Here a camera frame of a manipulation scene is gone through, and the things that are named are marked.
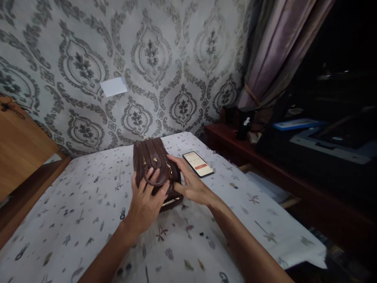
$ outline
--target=curtain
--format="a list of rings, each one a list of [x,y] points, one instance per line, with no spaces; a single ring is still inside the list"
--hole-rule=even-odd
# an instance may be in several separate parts
[[[249,63],[238,107],[257,107],[289,84],[334,1],[275,2],[257,55]]]

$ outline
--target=patterned bed sheet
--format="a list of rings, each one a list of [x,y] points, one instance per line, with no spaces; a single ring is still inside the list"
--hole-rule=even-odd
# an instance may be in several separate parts
[[[269,196],[189,132],[162,138],[167,151],[196,151],[215,170],[203,182],[287,269],[326,268],[325,246]],[[77,282],[127,214],[132,146],[73,159],[0,251],[1,282]],[[187,199],[161,213],[120,265],[114,282],[242,282],[207,207]]]

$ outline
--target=patterned wall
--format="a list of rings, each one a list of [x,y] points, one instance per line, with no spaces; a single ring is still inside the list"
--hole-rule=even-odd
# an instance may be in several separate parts
[[[203,125],[233,102],[262,0],[2,0],[0,91],[66,154]],[[100,81],[128,92],[105,97]]]

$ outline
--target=human hand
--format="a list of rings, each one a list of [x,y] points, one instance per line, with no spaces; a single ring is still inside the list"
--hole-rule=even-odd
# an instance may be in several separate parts
[[[171,155],[167,155],[167,157],[178,165],[185,178],[185,185],[182,186],[179,183],[174,183],[174,190],[181,193],[189,200],[206,206],[212,205],[214,201],[220,199],[198,178],[197,175],[195,175],[183,158]]]
[[[153,168],[150,168],[146,174],[149,179],[152,175]],[[160,169],[157,169],[149,179],[152,183],[157,182],[160,175]],[[170,181],[167,180],[158,193],[151,195],[153,186],[147,184],[143,178],[139,187],[136,186],[136,172],[132,176],[132,201],[127,216],[122,221],[128,228],[128,235],[136,240],[141,233],[146,231],[155,221],[161,209],[164,200],[167,198],[166,192],[169,188]]]

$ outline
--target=brown leather bag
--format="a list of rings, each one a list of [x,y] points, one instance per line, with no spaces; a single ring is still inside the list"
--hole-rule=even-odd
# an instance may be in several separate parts
[[[183,196],[173,190],[174,182],[181,183],[181,173],[177,164],[167,158],[167,154],[168,153],[160,138],[147,138],[145,141],[137,141],[134,144],[134,171],[136,171],[136,185],[139,187],[140,181],[144,178],[148,184],[154,186],[152,195],[155,195],[162,185],[167,180],[170,180],[169,189],[167,191],[168,197],[164,201],[160,212],[171,209],[183,201]],[[150,182],[146,177],[146,173],[151,167],[154,168],[154,171],[157,168],[160,169],[160,175],[158,176],[156,183]]]

